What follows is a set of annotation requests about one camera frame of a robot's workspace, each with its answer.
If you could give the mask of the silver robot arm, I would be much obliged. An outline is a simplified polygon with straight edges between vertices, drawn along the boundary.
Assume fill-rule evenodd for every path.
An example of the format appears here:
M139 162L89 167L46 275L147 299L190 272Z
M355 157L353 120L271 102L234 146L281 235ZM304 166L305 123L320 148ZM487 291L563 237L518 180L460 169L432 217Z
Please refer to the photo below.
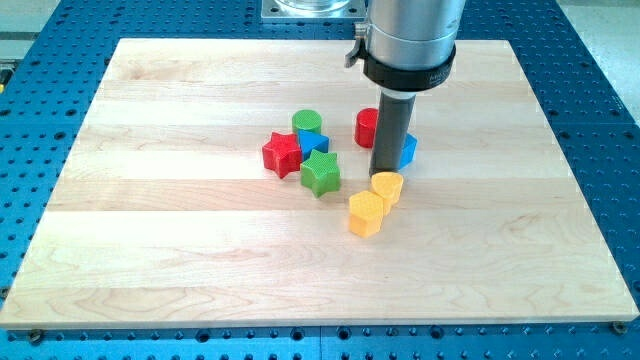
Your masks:
M393 91L439 86L456 55L464 6L464 0L370 0L365 19L354 24L345 66L362 60L364 75Z

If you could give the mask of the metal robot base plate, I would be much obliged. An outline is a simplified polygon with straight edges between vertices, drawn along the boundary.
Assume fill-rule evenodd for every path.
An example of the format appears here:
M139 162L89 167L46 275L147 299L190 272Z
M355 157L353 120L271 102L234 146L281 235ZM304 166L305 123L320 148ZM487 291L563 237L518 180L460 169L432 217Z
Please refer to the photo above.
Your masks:
M261 0L260 15L266 22L360 19L367 0Z

